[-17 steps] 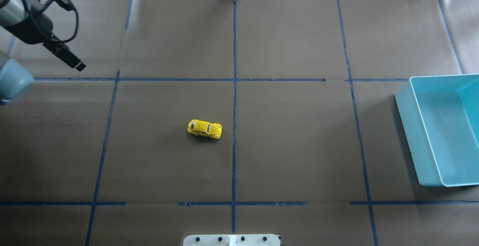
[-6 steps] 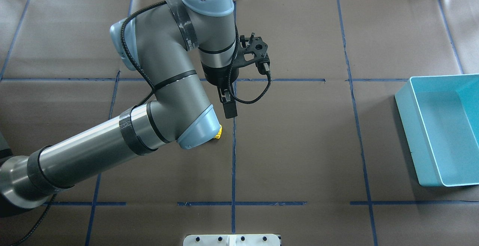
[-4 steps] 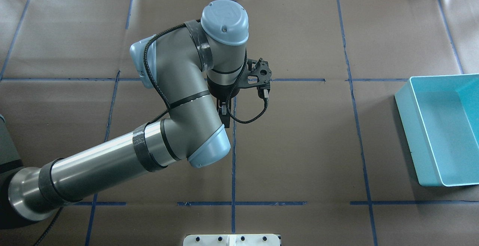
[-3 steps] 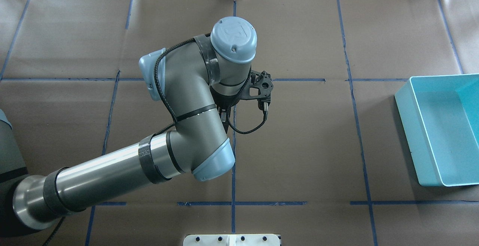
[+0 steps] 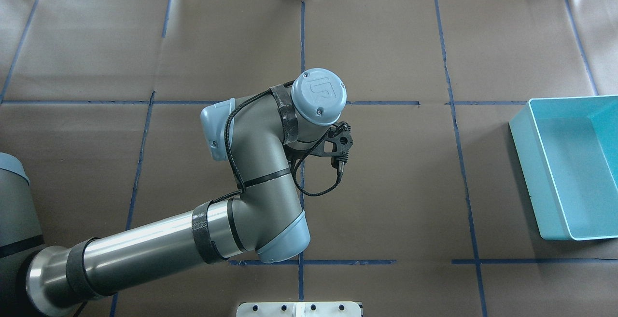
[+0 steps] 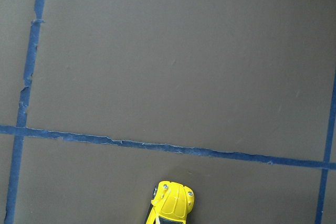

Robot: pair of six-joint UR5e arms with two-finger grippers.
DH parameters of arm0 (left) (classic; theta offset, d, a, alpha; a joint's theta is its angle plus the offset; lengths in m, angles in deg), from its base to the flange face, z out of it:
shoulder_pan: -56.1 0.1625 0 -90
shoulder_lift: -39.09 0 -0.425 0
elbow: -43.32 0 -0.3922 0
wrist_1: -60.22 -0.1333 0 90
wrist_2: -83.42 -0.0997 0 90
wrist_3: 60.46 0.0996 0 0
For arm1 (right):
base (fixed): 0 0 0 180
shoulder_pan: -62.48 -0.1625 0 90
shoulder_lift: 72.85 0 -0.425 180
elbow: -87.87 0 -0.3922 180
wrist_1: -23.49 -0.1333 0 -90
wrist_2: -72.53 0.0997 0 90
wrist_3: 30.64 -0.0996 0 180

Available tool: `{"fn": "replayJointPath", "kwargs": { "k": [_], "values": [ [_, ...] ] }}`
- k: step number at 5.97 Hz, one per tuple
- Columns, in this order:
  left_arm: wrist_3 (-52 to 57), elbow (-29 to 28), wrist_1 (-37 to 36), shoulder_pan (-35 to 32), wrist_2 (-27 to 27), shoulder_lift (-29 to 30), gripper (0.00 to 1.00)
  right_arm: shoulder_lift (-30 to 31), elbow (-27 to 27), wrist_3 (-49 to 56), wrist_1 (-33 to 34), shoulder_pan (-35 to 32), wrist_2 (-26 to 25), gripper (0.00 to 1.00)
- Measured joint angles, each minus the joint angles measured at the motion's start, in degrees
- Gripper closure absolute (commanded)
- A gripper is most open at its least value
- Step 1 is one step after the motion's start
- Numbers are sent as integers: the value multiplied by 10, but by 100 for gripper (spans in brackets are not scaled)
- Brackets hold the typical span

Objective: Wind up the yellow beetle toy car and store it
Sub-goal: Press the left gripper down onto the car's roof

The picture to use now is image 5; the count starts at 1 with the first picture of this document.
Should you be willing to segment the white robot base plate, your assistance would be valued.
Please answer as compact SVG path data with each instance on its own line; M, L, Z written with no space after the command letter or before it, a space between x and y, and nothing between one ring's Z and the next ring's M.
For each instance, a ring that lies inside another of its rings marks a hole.
M247 302L236 310L237 317L362 317L361 303L353 301Z

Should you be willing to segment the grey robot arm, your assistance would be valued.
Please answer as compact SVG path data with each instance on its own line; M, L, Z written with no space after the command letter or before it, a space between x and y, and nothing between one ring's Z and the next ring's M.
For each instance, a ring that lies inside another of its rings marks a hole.
M344 82L313 68L259 94L205 107L211 156L226 161L237 190L194 210L71 248L44 244L17 157L1 154L1 315L64 317L91 300L202 264L254 251L264 263L304 251L310 234L297 172L308 156L331 157L340 183L353 140L339 120Z

